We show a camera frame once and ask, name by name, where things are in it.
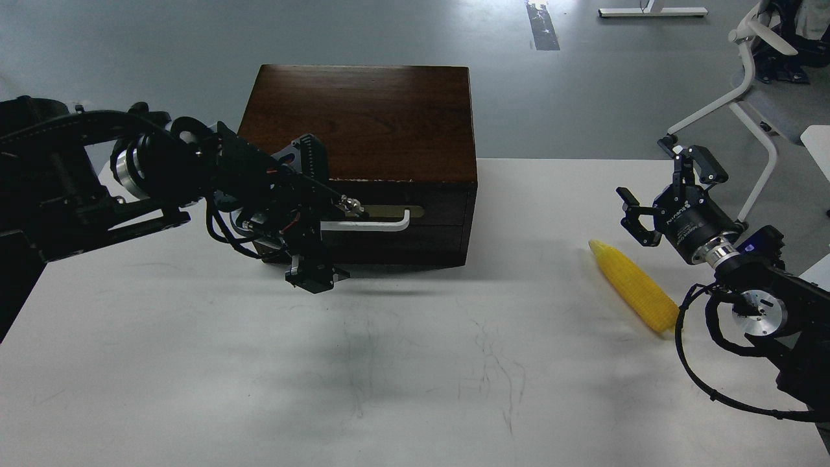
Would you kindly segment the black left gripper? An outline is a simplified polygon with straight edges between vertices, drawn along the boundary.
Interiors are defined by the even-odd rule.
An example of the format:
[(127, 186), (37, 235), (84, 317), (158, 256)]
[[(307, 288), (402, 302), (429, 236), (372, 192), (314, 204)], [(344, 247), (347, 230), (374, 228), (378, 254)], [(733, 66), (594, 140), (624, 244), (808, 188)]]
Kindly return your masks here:
[(207, 230), (243, 256), (288, 260), (285, 281), (317, 294), (351, 274), (333, 263), (322, 242), (326, 209), (362, 215), (359, 199), (329, 186), (326, 146), (305, 134), (269, 154), (222, 122), (206, 145), (211, 188)]

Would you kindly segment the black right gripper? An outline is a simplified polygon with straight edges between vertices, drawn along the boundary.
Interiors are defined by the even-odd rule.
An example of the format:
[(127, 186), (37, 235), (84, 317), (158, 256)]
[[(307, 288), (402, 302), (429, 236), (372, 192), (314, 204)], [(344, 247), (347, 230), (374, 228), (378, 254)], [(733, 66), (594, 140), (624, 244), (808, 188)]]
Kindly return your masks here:
[[(687, 264), (700, 264), (697, 251), (709, 240), (723, 236), (735, 241), (743, 234), (743, 224), (730, 219), (707, 192), (726, 183), (729, 174), (704, 146), (681, 146), (676, 136), (661, 137), (658, 146), (672, 156), (672, 183), (652, 207), (640, 205), (628, 188), (617, 187), (624, 211), (620, 224), (640, 245), (656, 247), (663, 236)], [(640, 216), (654, 217), (655, 230), (647, 230)]]

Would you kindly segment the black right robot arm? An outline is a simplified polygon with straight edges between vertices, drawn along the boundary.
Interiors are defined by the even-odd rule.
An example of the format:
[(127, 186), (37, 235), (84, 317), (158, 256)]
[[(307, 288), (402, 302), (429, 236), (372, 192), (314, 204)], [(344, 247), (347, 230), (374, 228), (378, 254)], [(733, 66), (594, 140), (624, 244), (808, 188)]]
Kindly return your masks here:
[[(795, 277), (781, 259), (783, 236), (771, 225), (743, 243), (745, 224), (733, 221), (715, 204), (709, 190), (728, 180), (711, 151), (681, 146), (675, 136), (658, 145), (672, 157), (672, 182), (650, 205), (623, 187), (621, 225), (645, 247), (666, 239), (687, 264), (706, 263), (714, 271), (709, 285), (687, 291), (674, 321), (675, 346), (691, 381), (735, 410), (817, 426), (828, 443), (828, 292)], [(712, 341), (739, 357), (768, 359), (777, 368), (777, 389), (806, 405), (804, 411), (768, 410), (724, 395), (700, 379), (685, 357), (682, 330), (689, 305), (707, 295), (705, 323)]]

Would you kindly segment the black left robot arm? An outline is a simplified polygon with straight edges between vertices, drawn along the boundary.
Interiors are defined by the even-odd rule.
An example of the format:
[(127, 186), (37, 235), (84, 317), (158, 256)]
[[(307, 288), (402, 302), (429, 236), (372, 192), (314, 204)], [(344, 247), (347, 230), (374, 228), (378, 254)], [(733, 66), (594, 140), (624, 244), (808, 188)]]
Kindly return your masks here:
[(349, 274), (334, 266), (321, 222), (368, 218), (329, 186), (311, 134), (268, 154), (222, 122), (205, 125), (137, 102), (126, 112), (74, 112), (62, 102), (2, 103), (2, 335), (45, 264), (189, 222), (206, 201), (206, 228), (240, 254), (291, 260), (288, 283), (312, 293)]

